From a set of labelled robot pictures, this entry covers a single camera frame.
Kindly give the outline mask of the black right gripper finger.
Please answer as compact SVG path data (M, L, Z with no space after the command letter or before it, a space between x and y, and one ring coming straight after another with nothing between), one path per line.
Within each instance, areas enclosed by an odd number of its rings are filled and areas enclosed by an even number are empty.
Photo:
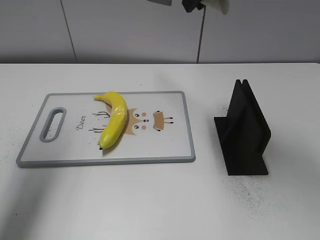
M202 10L205 7L202 0L182 0L182 6L187 13L194 9Z

